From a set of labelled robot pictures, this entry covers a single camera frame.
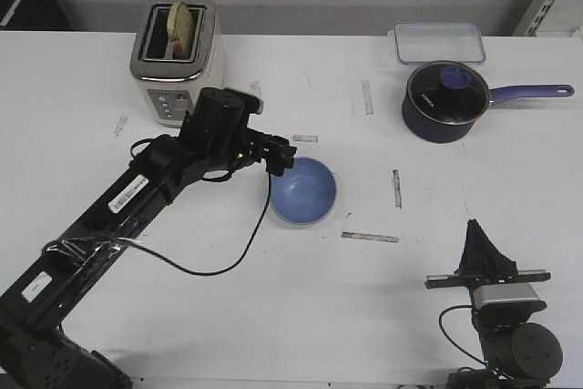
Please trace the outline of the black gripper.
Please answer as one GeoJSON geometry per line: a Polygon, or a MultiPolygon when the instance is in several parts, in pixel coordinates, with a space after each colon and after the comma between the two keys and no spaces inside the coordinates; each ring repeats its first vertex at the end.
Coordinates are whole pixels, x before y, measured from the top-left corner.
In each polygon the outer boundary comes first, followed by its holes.
{"type": "Polygon", "coordinates": [[[266,172],[282,177],[286,169],[292,169],[297,148],[286,138],[250,131],[248,166],[253,163],[266,163],[266,172]]]}
{"type": "Polygon", "coordinates": [[[471,219],[466,224],[465,245],[455,274],[428,275],[424,286],[428,290],[454,287],[473,290],[484,285],[549,280],[549,271],[517,272],[517,264],[496,248],[477,220],[471,219]],[[474,274],[476,269],[484,275],[474,274]]]}

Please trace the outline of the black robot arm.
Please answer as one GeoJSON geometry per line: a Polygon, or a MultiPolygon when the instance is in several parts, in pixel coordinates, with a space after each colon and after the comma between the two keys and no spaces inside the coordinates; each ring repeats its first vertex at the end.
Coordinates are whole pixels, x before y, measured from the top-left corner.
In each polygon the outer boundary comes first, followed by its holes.
{"type": "Polygon", "coordinates": [[[456,271],[429,275],[431,289],[463,287],[468,290],[471,313],[483,357],[477,358],[446,333],[443,319],[454,306],[440,312],[438,325],[458,351],[477,363],[458,368],[447,377],[447,388],[544,388],[563,363],[557,337],[545,326],[529,321],[547,303],[534,291],[534,282],[551,278],[546,270],[518,269],[486,236],[475,219],[466,226],[465,246],[456,271]]]}
{"type": "Polygon", "coordinates": [[[281,176],[296,149],[248,125],[262,100],[203,88],[180,132],[137,143],[128,169],[2,294],[1,366],[24,388],[129,388],[116,365],[61,322],[136,237],[190,184],[222,182],[254,163],[281,176]]]}

